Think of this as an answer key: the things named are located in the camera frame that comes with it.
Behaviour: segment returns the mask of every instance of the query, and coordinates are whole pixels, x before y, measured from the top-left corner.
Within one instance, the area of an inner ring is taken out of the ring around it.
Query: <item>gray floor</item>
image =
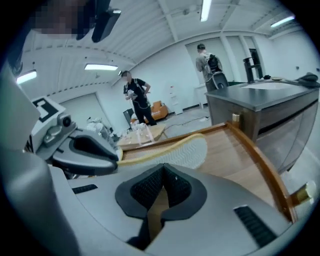
[[[182,114],[170,115],[166,120],[158,122],[165,124],[165,134],[171,138],[187,133],[194,132],[211,126],[210,114],[208,107],[192,108],[184,111]]]
[[[194,132],[211,126],[208,107],[192,108],[179,115],[169,116],[159,124],[166,124],[166,135],[171,138],[186,133]],[[281,178],[289,193],[293,193],[308,181],[315,181],[320,188],[320,107],[315,120],[309,141],[300,158],[289,172],[284,172]],[[309,213],[313,205],[306,202],[296,208],[298,217],[301,218]]]

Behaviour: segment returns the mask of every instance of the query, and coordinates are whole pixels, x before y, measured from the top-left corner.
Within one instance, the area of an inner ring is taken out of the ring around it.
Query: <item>gray robot panel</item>
[[[77,194],[78,200],[97,222],[126,242],[139,235],[143,220],[128,217],[124,213],[116,202],[115,191],[119,184],[140,175],[150,167],[100,177],[70,179],[67,182],[71,188],[90,184],[97,186],[97,189]]]
[[[191,218],[167,221],[146,252],[159,256],[210,255],[213,252],[241,256],[256,251],[259,245],[235,213],[235,209],[242,206],[252,209],[276,236],[290,226],[276,209],[235,182],[174,167],[200,180],[207,189],[207,200]]]
[[[86,208],[83,205],[83,202],[86,201],[83,196],[82,200],[80,200],[79,195],[75,194],[68,184],[68,180],[66,179],[63,171],[57,167],[51,167],[50,173],[52,175],[53,186],[56,193],[57,201],[62,209],[62,212],[67,219],[70,227],[73,230],[73,233],[76,237],[77,244],[79,246],[80,255],[83,256],[105,256],[105,255],[130,255],[130,256],[143,256],[146,255],[143,251],[138,250],[122,239],[117,237],[113,232],[110,232],[108,228],[103,226],[103,220],[96,219],[95,211],[103,210],[106,205],[102,207],[98,207],[94,205],[94,209]],[[84,186],[91,184],[92,179],[100,180],[100,182],[95,181],[97,187],[104,187],[104,181],[106,177],[112,177],[112,175],[97,177],[97,178],[86,178],[86,179],[76,179],[76,180],[69,180],[73,186]],[[96,194],[92,194],[95,190],[88,191],[83,193],[83,195],[91,195],[90,200],[95,201],[98,204],[102,204],[105,199],[99,197],[100,200],[95,198]],[[109,221],[114,221],[117,219],[118,216],[113,216],[112,219]],[[138,224],[141,220],[133,219],[133,223]]]

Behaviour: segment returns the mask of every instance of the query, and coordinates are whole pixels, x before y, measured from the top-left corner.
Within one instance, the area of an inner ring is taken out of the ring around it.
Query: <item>wooden board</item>
[[[165,124],[158,124],[158,125],[149,127],[149,130],[152,133],[155,141],[157,141],[160,138],[161,134],[165,131],[165,128],[166,128]],[[142,135],[140,137],[142,144],[147,144],[151,142],[150,137],[146,136],[147,134],[148,134],[147,130],[144,130],[142,132]],[[127,138],[121,138],[118,141],[117,145],[121,147],[123,150],[139,147],[140,145],[138,141],[137,132],[136,131],[129,132],[127,135]]]

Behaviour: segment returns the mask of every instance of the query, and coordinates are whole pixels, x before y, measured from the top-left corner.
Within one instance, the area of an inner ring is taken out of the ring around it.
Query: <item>white wall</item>
[[[260,58],[263,75],[283,77],[278,53],[276,52],[273,41],[264,35],[255,35],[253,42]]]
[[[104,113],[95,93],[68,100],[61,103],[61,105],[65,107],[65,112],[72,116],[72,120],[81,129],[87,127],[88,118],[101,118],[104,125],[111,127],[109,119]]]
[[[148,99],[150,103],[162,101],[173,111],[170,99],[170,86],[174,86],[175,93],[178,95],[182,108],[187,108],[198,104],[197,97],[194,94],[194,87],[199,85],[197,71],[191,61],[189,53],[183,43],[177,43],[173,46],[148,58],[133,70],[134,78],[139,78],[151,85]],[[122,129],[122,126],[128,125],[123,111],[133,108],[124,97],[125,82],[119,80],[112,87],[112,100],[117,102],[114,110],[116,117],[109,116],[116,120],[115,131]]]
[[[304,31],[292,32],[272,40],[281,65],[282,77],[297,79],[307,72],[320,76],[320,56]]]

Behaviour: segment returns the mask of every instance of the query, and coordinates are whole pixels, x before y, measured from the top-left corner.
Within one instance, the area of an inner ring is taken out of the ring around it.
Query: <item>blurred object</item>
[[[20,75],[23,47],[31,29],[60,38],[81,40],[93,29],[92,41],[98,43],[110,35],[121,11],[109,9],[111,0],[77,0],[70,4],[65,0],[49,0],[39,7],[20,30],[7,53],[8,63],[14,76]]]
[[[318,83],[318,76],[311,72],[306,73],[306,75],[299,77],[297,79],[298,84],[306,87],[318,87],[320,88],[320,83]]]
[[[316,193],[317,193],[316,183],[313,180],[311,180],[306,184],[304,184],[296,192],[291,194],[290,198],[292,200],[292,204],[294,206],[298,206],[306,202],[307,200],[310,200],[310,202],[313,203]]]
[[[115,143],[115,141],[111,137],[111,133],[109,132],[109,129],[102,123],[102,118],[97,117],[95,119],[92,119],[89,117],[86,121],[88,124],[86,126],[86,129],[89,131],[93,131],[102,138],[104,138],[110,145],[111,147],[117,151],[118,147]]]

